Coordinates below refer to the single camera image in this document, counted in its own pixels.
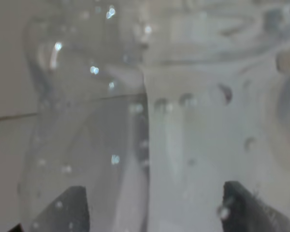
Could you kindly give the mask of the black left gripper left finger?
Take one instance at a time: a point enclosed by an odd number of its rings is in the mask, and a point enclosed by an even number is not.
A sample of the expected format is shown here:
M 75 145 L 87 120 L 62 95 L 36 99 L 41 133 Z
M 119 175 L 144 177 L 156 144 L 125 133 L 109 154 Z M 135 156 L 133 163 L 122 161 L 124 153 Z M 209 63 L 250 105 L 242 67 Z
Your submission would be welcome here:
M 87 192 L 83 186 L 71 186 L 53 200 L 25 229 L 17 224 L 11 232 L 88 232 L 90 215 Z

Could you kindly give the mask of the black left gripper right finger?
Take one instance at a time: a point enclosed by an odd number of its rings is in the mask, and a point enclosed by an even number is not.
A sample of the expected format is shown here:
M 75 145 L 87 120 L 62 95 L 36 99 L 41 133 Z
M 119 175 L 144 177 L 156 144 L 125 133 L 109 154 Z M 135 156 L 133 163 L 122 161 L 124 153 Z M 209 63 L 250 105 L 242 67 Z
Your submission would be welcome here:
M 229 211 L 221 219 L 224 232 L 290 232 L 290 219 L 258 200 L 240 182 L 223 186 L 222 206 Z

